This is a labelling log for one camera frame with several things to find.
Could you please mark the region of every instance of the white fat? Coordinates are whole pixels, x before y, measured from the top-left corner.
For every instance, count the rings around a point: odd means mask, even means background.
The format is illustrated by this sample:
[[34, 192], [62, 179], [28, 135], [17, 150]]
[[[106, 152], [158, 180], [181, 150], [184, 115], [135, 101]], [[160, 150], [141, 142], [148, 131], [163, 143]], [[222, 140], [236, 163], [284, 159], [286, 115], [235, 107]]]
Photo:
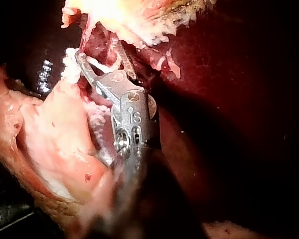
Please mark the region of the white fat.
[[65, 65], [64, 71], [61, 73], [61, 77], [65, 79], [70, 84], [78, 83], [81, 76], [81, 69], [76, 63], [75, 52], [79, 48], [67, 48], [65, 50], [66, 56], [63, 58], [62, 62]]
[[51, 175], [51, 171], [46, 171], [44, 169], [40, 169], [40, 173], [42, 178], [47, 182], [47, 187], [49, 187], [50, 191], [53, 192], [58, 197], [63, 197], [70, 201], [74, 201], [75, 198], [72, 197], [67, 188], [58, 180], [53, 179]]
[[101, 71], [103, 71], [104, 74], [107, 74], [107, 73], [110, 73], [110, 72], [113, 72], [113, 70], [108, 67], [108, 66], [105, 66], [105, 65], [102, 65], [100, 62], [98, 62], [97, 59], [93, 58], [93, 57], [90, 57], [90, 56], [87, 56], [86, 57], [87, 61], [92, 64], [93, 66], [95, 66], [96, 68], [100, 69]]

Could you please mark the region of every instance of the blood spot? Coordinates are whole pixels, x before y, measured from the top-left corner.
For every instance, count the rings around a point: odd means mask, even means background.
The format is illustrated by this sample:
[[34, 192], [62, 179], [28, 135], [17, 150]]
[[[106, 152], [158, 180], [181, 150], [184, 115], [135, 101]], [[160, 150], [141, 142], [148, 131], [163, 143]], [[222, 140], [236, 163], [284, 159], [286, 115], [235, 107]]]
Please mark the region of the blood spot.
[[88, 181], [90, 181], [90, 180], [91, 180], [91, 174], [86, 173], [86, 174], [85, 174], [85, 182], [88, 182]]

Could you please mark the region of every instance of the metal grasper jaw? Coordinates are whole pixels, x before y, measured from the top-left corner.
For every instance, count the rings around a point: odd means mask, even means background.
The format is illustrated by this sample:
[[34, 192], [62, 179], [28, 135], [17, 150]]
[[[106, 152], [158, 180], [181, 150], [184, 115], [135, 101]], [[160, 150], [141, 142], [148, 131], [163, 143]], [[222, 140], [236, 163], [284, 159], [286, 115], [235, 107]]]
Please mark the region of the metal grasper jaw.
[[113, 102], [111, 119], [117, 152], [128, 158], [131, 147], [157, 137], [158, 123], [151, 120], [156, 113], [156, 102], [143, 87], [134, 85], [125, 70], [96, 75], [83, 52], [77, 51], [75, 59], [90, 85]]

